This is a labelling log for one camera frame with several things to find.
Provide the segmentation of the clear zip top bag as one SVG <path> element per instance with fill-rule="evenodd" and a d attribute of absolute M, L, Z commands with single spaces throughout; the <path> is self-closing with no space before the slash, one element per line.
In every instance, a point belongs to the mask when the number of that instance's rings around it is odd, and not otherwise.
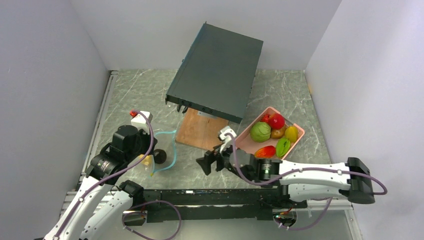
<path fill-rule="evenodd" d="M 157 139 L 154 150 L 164 150 L 167 153 L 167 160 L 163 164 L 153 162 L 150 167 L 145 167 L 140 163 L 138 167 L 141 167 L 142 173 L 149 174 L 150 177 L 171 169 L 177 161 L 177 146 L 175 142 L 177 130 L 172 126 L 161 123 L 153 123 L 152 128 L 153 135 Z"/>

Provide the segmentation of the dark purple toy mangosteen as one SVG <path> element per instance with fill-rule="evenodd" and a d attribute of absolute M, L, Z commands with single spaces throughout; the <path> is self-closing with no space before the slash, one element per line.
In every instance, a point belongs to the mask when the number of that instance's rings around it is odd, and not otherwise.
<path fill-rule="evenodd" d="M 168 158 L 167 153 L 163 149 L 155 149 L 153 151 L 153 160 L 156 164 L 163 164 Z"/>

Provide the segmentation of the pink perforated plastic basket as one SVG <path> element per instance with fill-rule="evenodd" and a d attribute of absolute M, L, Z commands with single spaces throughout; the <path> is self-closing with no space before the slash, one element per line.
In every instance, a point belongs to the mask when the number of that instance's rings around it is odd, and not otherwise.
<path fill-rule="evenodd" d="M 266 146 L 274 146 L 276 147 L 277 142 L 279 141 L 279 139 L 268 139 L 265 142 L 254 142 L 251 137 L 250 137 L 250 130 L 251 127 L 253 126 L 253 124 L 260 122 L 261 118 L 263 117 L 264 114 L 281 114 L 278 110 L 276 110 L 275 108 L 269 106 L 267 107 L 247 128 L 245 128 L 245 130 L 243 130 L 243 132 L 236 138 L 236 146 L 241 149 L 244 150 L 247 153 L 250 154 L 255 154 L 255 152 L 257 150 L 259 150 L 260 148 L 266 147 Z M 295 148 L 295 146 L 297 145 L 297 143 L 300 141 L 300 139 L 304 136 L 305 134 L 305 130 L 303 128 L 301 128 L 299 125 L 297 125 L 296 123 L 292 123 L 290 122 L 287 118 L 285 118 L 285 125 L 284 127 L 290 127 L 290 126 L 295 126 L 298 129 L 298 139 L 296 142 L 291 143 L 290 145 L 290 149 L 288 150 L 288 152 L 283 156 L 283 157 L 277 157 L 276 155 L 274 155 L 274 158 L 279 158 L 281 160 L 286 159 L 286 157 L 289 155 L 289 153 Z"/>

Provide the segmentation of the red toy apple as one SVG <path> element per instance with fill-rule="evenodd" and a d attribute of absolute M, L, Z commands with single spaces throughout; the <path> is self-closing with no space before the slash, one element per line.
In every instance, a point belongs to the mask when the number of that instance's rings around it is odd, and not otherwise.
<path fill-rule="evenodd" d="M 285 118 L 279 114 L 274 113 L 269 116 L 267 120 L 267 124 L 273 129 L 273 130 L 280 130 L 285 126 Z"/>

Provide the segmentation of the yellow toy walnut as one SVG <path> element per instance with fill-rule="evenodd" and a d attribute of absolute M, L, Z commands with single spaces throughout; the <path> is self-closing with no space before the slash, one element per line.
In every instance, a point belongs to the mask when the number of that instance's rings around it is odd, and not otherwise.
<path fill-rule="evenodd" d="M 142 165 L 144 165 L 145 167 L 151 167 L 153 162 L 154 162 L 154 158 L 152 155 L 142 155 L 144 157 L 144 159 L 140 162 Z"/>

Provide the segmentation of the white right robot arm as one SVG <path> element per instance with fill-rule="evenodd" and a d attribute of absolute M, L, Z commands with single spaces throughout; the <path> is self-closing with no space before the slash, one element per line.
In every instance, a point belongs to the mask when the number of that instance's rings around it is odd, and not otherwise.
<path fill-rule="evenodd" d="M 226 169 L 254 186 L 277 187 L 276 203 L 287 208 L 293 202 L 345 197 L 355 204 L 375 203 L 370 169 L 357 157 L 332 164 L 298 163 L 277 158 L 258 158 L 242 149 L 216 147 L 195 160 L 203 172 Z"/>

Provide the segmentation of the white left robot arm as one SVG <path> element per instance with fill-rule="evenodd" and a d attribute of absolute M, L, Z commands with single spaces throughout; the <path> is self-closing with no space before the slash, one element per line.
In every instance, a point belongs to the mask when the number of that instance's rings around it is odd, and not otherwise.
<path fill-rule="evenodd" d="M 137 210 L 144 203 L 144 189 L 126 180 L 117 195 L 96 210 L 120 176 L 153 153 L 157 140 L 149 122 L 122 125 L 91 161 L 75 197 L 59 221 L 44 236 L 45 240 L 97 240 L 125 210 Z"/>

